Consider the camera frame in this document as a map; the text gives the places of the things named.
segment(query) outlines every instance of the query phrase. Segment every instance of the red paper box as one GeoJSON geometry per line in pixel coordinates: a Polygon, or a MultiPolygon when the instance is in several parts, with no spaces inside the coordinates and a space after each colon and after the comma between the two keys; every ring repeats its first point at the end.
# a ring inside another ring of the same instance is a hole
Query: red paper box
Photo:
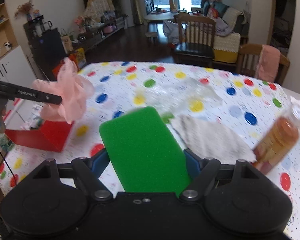
{"type": "Polygon", "coordinates": [[[9,130],[5,134],[17,145],[46,151],[62,152],[72,128],[67,122],[45,121],[36,130],[9,130]]]}

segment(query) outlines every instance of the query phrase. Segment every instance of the teal cushion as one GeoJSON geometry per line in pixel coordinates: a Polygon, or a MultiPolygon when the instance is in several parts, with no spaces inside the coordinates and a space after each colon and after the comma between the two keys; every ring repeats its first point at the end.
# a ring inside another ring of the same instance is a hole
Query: teal cushion
{"type": "Polygon", "coordinates": [[[206,1],[203,5],[203,15],[204,16],[207,16],[209,8],[210,8],[210,3],[208,1],[206,1]]]}
{"type": "Polygon", "coordinates": [[[219,17],[222,18],[226,10],[230,7],[221,2],[213,2],[214,8],[218,11],[219,17]]]}

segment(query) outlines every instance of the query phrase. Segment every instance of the small stool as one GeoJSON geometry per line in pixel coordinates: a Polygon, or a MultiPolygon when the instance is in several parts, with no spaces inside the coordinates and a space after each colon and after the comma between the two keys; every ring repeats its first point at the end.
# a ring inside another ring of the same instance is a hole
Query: small stool
{"type": "Polygon", "coordinates": [[[151,41],[153,39],[153,43],[155,40],[158,40],[158,33],[157,32],[150,32],[146,33],[146,37],[151,41]]]}

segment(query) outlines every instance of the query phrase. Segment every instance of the polka dot tablecloth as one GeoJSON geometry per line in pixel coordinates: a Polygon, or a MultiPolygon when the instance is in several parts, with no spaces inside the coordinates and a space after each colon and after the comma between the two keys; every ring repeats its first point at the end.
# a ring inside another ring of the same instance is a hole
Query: polka dot tablecloth
{"type": "MultiPolygon", "coordinates": [[[[104,147],[98,132],[102,122],[117,118],[133,108],[145,106],[145,98],[135,93],[139,87],[146,89],[157,85],[178,84],[186,77],[210,85],[222,98],[222,105],[205,108],[204,102],[185,102],[188,108],[182,114],[223,123],[251,148],[290,104],[277,84],[210,68],[167,63],[104,62],[88,65],[80,72],[95,88],[94,96],[87,101],[84,117],[75,123],[62,153],[15,146],[6,159],[18,182],[47,158],[55,158],[57,163],[68,163],[79,156],[90,157],[96,154],[104,147]]],[[[169,122],[173,117],[173,114],[168,114],[164,120],[169,122]]],[[[268,178],[293,203],[292,216],[285,233],[292,239],[300,240],[300,140],[289,155],[271,171],[268,178]]],[[[123,190],[111,164],[100,180],[114,194],[123,190]]],[[[15,186],[4,164],[0,167],[0,186],[4,194],[15,186]]]]}

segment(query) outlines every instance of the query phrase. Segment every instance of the plastic bottle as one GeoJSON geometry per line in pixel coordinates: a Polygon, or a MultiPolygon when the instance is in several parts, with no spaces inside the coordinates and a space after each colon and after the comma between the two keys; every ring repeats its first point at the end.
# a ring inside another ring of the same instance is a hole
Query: plastic bottle
{"type": "Polygon", "coordinates": [[[266,136],[254,148],[257,161],[253,165],[263,174],[267,174],[288,154],[299,137],[300,106],[293,104],[275,121],[266,136]]]}

